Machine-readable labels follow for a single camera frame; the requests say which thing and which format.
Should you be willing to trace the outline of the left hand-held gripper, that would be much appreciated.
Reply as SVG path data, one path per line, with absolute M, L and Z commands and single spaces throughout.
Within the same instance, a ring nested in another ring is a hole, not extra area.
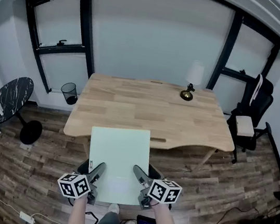
M 87 196 L 87 203 L 93 205 L 97 197 L 97 187 L 93 183 L 106 170 L 106 163 L 101 163 L 89 173 L 89 159 L 86 159 L 77 168 L 76 173 L 66 173 L 57 182 L 62 195 L 71 199 Z

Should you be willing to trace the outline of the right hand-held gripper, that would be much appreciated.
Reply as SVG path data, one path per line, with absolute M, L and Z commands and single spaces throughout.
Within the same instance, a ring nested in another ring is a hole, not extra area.
M 149 165 L 148 175 L 138 165 L 133 167 L 133 172 L 138 182 L 144 186 L 138 197 L 141 209 L 150 209 L 152 200 L 168 205 L 176 203 L 182 187 L 174 181 L 164 180 L 164 175 L 153 165 Z

